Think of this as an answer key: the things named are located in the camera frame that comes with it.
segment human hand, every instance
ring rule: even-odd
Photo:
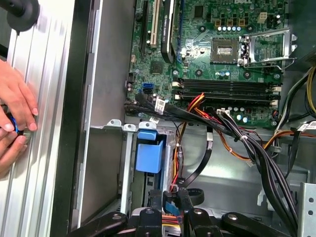
[[[0,178],[3,178],[11,165],[25,152],[27,145],[25,136],[16,132],[6,132],[0,128]]]
[[[20,131],[26,126],[30,131],[37,130],[33,117],[39,114],[36,99],[20,73],[2,60],[0,60],[0,100],[10,109]],[[14,130],[2,108],[0,108],[0,127],[7,132]]]

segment motherboard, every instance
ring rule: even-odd
[[[274,128],[282,73],[285,0],[137,0],[127,101],[145,93],[180,108],[204,93],[205,112],[238,125]],[[245,44],[256,36],[252,45]],[[258,64],[245,65],[245,62]],[[126,111],[130,116],[143,113]]]

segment black chip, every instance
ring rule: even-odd
[[[214,39],[211,62],[235,64],[238,58],[238,46],[237,39]]]
[[[195,6],[194,8],[194,18],[203,18],[203,6]]]
[[[161,74],[163,72],[163,62],[152,61],[150,64],[150,73],[151,74]]]

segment metal bracket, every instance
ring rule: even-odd
[[[299,237],[316,236],[316,184],[301,184]]]
[[[283,35],[283,55],[281,57],[276,58],[265,58],[260,62],[257,62],[255,59],[255,45],[258,37],[271,37]],[[239,47],[239,59],[238,66],[248,67],[248,68],[267,68],[267,67],[276,67],[280,70],[285,70],[289,66],[291,66],[296,58],[290,58],[291,53],[297,48],[296,44],[292,44],[297,40],[297,37],[290,32],[289,28],[277,29],[273,31],[260,32],[251,35],[244,35],[239,37],[239,42],[241,43],[241,47]],[[264,64],[270,62],[278,62],[278,61],[287,61],[292,60],[288,66],[281,68],[279,65],[261,65],[261,66],[250,66],[252,64]]]

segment finger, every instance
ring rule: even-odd
[[[5,153],[8,146],[14,141],[14,139],[17,137],[16,132],[10,132],[8,133],[4,138],[0,141],[0,157]]]
[[[32,114],[37,116],[39,115],[38,111],[38,104],[36,102],[36,98],[31,92],[31,90],[28,88],[28,86],[25,83],[20,83],[19,88],[22,92],[22,95],[24,96],[26,102],[28,103],[28,106],[30,110],[32,111]]]
[[[10,109],[19,130],[24,130],[26,127],[26,121],[24,116],[24,110],[19,97],[10,88],[1,88],[0,98]]]
[[[30,108],[29,108],[24,96],[22,95],[22,92],[20,91],[20,89],[18,87],[10,88],[10,89],[19,97],[19,99],[22,103],[22,106],[24,108],[24,116],[25,116],[27,127],[31,131],[36,131],[38,127],[36,126],[35,119],[32,115],[32,112],[30,111]]]
[[[0,127],[2,127],[2,129],[4,129],[6,132],[12,132],[14,130],[14,126],[7,115],[5,115],[2,108],[0,108]]]
[[[7,152],[0,159],[0,171],[6,171],[10,166],[18,159],[19,155],[24,152],[27,148],[25,145],[26,137],[19,136],[12,147],[10,147]]]

